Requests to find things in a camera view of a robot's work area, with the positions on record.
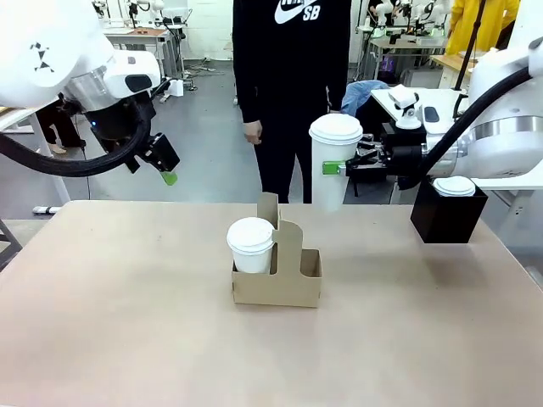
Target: white cup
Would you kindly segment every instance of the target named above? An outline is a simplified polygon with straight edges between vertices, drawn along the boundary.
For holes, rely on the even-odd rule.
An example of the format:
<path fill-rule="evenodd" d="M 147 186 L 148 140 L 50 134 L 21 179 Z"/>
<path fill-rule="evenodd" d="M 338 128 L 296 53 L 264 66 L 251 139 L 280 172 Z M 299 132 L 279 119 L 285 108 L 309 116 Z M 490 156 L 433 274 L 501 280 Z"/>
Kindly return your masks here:
<path fill-rule="evenodd" d="M 330 212 L 338 210 L 349 178 L 325 176 L 322 163 L 352 159 L 362 139 L 362 127 L 358 119 L 347 114 L 327 114 L 311 125 L 309 134 L 313 139 L 313 204 Z"/>
<path fill-rule="evenodd" d="M 236 269 L 243 273 L 269 274 L 272 262 L 273 225 L 261 218 L 244 218 L 227 233 Z"/>
<path fill-rule="evenodd" d="M 442 197 L 472 197 L 475 195 L 475 184 L 465 176 L 437 178 L 434 189 Z"/>

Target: black box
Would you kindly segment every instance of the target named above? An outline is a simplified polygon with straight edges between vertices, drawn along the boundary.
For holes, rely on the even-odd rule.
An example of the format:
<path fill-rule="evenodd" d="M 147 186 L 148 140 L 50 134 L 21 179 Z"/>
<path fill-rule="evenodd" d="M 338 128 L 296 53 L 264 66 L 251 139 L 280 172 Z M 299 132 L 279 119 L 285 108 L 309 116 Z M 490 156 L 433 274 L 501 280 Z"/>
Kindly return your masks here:
<path fill-rule="evenodd" d="M 442 197 L 425 179 L 411 222 L 425 243 L 468 243 L 487 199 L 478 187 L 472 197 Z"/>

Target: black sweatshirt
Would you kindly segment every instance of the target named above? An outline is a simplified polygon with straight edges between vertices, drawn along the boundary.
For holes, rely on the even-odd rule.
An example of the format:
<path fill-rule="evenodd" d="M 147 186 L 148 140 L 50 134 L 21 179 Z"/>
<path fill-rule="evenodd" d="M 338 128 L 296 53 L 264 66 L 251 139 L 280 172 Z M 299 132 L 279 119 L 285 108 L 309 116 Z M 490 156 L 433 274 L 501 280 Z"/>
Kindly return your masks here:
<path fill-rule="evenodd" d="M 273 107 L 303 109 L 329 100 L 332 110 L 341 109 L 350 5 L 351 0 L 234 0 L 234 73 L 245 123 Z"/>

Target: person's hand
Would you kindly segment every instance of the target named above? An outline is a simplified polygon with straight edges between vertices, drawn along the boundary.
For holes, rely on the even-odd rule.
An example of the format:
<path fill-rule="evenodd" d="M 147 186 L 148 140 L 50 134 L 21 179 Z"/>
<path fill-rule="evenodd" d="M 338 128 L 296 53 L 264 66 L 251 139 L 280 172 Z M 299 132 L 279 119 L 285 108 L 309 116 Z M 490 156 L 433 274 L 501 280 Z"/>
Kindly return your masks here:
<path fill-rule="evenodd" d="M 251 123 L 244 123 L 245 138 L 251 144 L 258 146 L 262 143 L 260 136 L 262 135 L 262 124 L 260 120 Z"/>

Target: person in yellow jacket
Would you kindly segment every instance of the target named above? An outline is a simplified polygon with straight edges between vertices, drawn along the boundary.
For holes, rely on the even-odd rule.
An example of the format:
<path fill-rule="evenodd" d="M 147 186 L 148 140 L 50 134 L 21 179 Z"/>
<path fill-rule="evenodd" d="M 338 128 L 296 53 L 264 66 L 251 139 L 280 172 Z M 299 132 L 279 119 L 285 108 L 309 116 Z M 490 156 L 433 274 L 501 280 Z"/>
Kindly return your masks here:
<path fill-rule="evenodd" d="M 447 55 L 456 55 L 467 50 L 477 19 L 480 0 L 455 0 L 452 6 L 451 30 Z M 495 47 L 501 30 L 517 18 L 520 0 L 487 0 L 477 35 L 474 51 L 489 51 Z"/>

